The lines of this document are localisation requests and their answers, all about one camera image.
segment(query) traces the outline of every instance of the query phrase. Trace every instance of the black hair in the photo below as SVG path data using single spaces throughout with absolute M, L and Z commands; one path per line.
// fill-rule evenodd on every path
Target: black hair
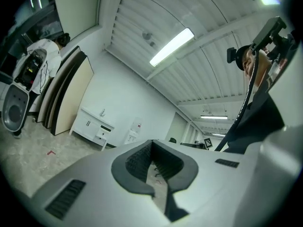
M 65 47 L 69 41 L 71 41 L 71 37 L 69 33 L 65 33 L 61 36 L 59 36 L 56 41 L 58 42 L 59 45 L 62 47 Z

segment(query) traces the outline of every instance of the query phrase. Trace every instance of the red marking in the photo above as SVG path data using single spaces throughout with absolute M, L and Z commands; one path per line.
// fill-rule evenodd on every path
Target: red marking
M 47 153 L 47 155 L 53 153 L 54 155 L 56 155 L 56 153 L 54 153 L 52 150 L 50 152 Z

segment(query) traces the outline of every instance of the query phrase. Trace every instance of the gray plastic panel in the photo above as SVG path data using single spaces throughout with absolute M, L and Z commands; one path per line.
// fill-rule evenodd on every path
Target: gray plastic panel
M 20 129 L 27 110 L 28 100 L 28 92 L 15 84 L 10 85 L 2 109 L 2 122 L 9 131 L 16 132 Z

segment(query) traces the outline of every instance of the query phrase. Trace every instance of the black vent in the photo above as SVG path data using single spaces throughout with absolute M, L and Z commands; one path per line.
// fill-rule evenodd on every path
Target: black vent
M 228 161 L 228 160 L 224 160 L 224 159 L 217 159 L 215 161 L 216 163 L 225 165 L 225 166 L 230 166 L 230 167 L 234 167 L 237 168 L 239 165 L 239 162 L 235 162 L 235 161 Z
M 85 182 L 79 180 L 72 180 L 45 210 L 58 219 L 63 219 L 85 184 Z

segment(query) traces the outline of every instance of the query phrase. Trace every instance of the person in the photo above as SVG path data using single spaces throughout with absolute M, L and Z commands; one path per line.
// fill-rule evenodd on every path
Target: person
M 227 139 L 229 148 L 225 152 L 244 154 L 249 144 L 263 141 L 267 135 L 284 126 L 281 115 L 268 94 L 274 80 L 270 76 L 272 61 L 267 54 L 267 48 L 259 51 L 258 71 L 254 82 L 258 90 L 253 101 L 247 105 L 238 127 L 230 133 Z M 255 56 L 249 45 L 236 52 L 236 64 L 248 79 L 251 78 L 254 62 Z
M 19 73 L 23 69 L 22 66 L 24 65 L 24 62 L 34 50 L 44 49 L 46 51 L 46 58 L 43 64 L 41 65 L 33 81 L 33 85 L 29 91 L 29 101 L 28 101 L 25 118 L 23 120 L 21 128 L 18 131 L 13 132 L 14 138 L 16 139 L 21 138 L 21 132 L 22 132 L 21 129 L 24 127 L 29 109 L 33 105 L 36 98 L 42 93 L 49 77 L 53 78 L 57 74 L 57 71 L 60 67 L 62 60 L 60 55 L 60 50 L 64 48 L 70 40 L 71 38 L 68 33 L 65 33 L 57 37 L 54 41 L 48 39 L 39 40 L 33 43 L 32 45 L 30 45 L 29 47 L 27 47 L 27 55 L 24 54 L 21 57 L 21 59 L 17 62 L 16 68 L 13 72 L 14 79 L 19 75 Z

